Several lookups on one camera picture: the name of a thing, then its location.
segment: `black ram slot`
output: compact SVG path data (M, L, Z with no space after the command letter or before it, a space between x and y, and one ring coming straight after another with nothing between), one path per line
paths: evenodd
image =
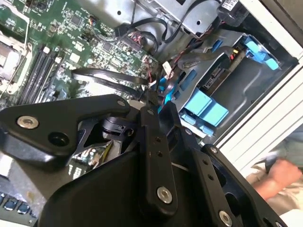
M30 99L34 92L35 86L40 80L40 78L43 76L43 72L45 71L45 67L48 63L49 58L50 58L50 54L48 53L46 54L45 58L41 60L41 63L39 64L37 71L33 74L32 80L30 81L28 87L28 93L23 101L23 104L30 104Z
M36 78L35 83L32 86L31 92L27 97L26 104L33 104L35 103L39 90L41 89L41 86L44 84L45 80L48 77L48 74L50 73L50 70L55 62L55 58L57 56L57 53L52 52L47 56L47 59L45 60L44 66L41 68L39 72L39 76Z
M37 73L40 70L41 64L43 63L43 61L45 60L47 54L45 52L43 52L43 45L40 45L38 47L38 54L36 55L36 58L34 59L33 63L32 63L32 68L28 74L28 77L26 79L25 85L22 88L22 92L20 94L20 97L18 99L17 105L23 105L25 103L25 100L29 94L29 90L31 88L31 86L33 85L33 82L37 76Z
M62 65L62 62L63 62L63 61L61 61L61 63L58 64L57 67L55 68L55 70L53 70L53 71L51 72L51 74L49 75L49 78L48 78L49 81L45 84L45 86L44 86L44 88L43 88L43 91L42 91L42 92L43 92L43 96L42 96L42 98L40 99L40 102L46 101L47 95L49 94L49 91L50 91L50 89L51 89L51 86L52 86L54 80L56 79L56 75L57 75L57 73L58 73L58 71L59 71L59 68L60 68L61 65Z

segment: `cable connector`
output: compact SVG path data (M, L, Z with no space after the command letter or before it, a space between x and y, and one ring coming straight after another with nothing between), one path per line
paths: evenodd
M126 35L130 31L131 27L127 24L119 25L118 27L114 28L115 36L122 37Z

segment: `white label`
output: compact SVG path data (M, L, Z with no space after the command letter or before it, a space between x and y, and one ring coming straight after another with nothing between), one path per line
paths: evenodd
M172 71L172 68L171 68L170 64L168 63L168 61L164 62L164 64L162 66L163 66L164 71L166 72L166 75L168 77L173 77L174 76L174 72Z
M229 11L232 11L232 9L235 7L235 5L238 3L239 0L226 0L222 7L226 8Z

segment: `motherboard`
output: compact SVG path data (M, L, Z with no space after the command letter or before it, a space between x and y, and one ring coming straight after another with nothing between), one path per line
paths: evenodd
M157 61L136 37L115 41L112 34L77 1L0 0L1 107L112 93L129 99L112 88L71 78L71 70L84 67L148 78Z

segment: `black bracket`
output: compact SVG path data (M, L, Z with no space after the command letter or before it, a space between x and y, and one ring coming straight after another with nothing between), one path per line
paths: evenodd
M160 131L157 110L140 109L136 140L140 146L141 212L150 218L172 217L178 210L178 198L167 137Z
M197 207L200 208L203 220L209 226L224 227L226 224L220 218L220 211L223 211L231 219L232 226L241 226L228 205L209 156L200 151L194 134L181 125L176 106L172 102L168 102L160 112L160 122L170 141L175 140L169 148L172 161L186 166L192 174Z
M43 169L57 170L66 166L76 151L81 121L125 117L129 111L129 104L117 95L7 108L0 112L0 150ZM22 116L34 118L37 127L18 125Z

